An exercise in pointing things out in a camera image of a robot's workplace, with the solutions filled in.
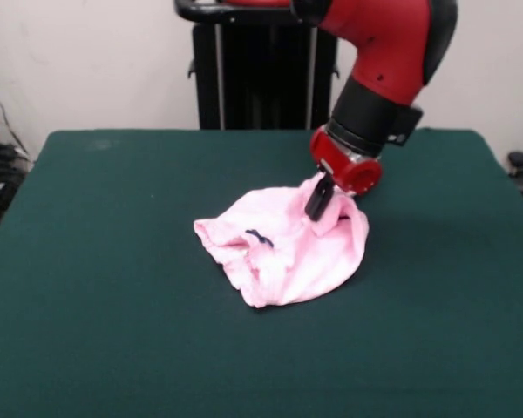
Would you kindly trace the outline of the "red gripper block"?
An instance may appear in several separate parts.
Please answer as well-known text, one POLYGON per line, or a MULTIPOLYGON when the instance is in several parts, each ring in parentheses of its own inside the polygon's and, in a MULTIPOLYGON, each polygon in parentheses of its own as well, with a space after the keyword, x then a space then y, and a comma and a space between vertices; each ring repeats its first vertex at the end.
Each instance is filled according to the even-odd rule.
POLYGON ((314 132, 309 149, 316 165, 327 173, 317 182, 304 208, 311 221, 318 221, 323 216, 335 185, 344 192, 362 195, 382 177, 382 166, 376 158, 349 150, 334 140, 323 126, 314 132))

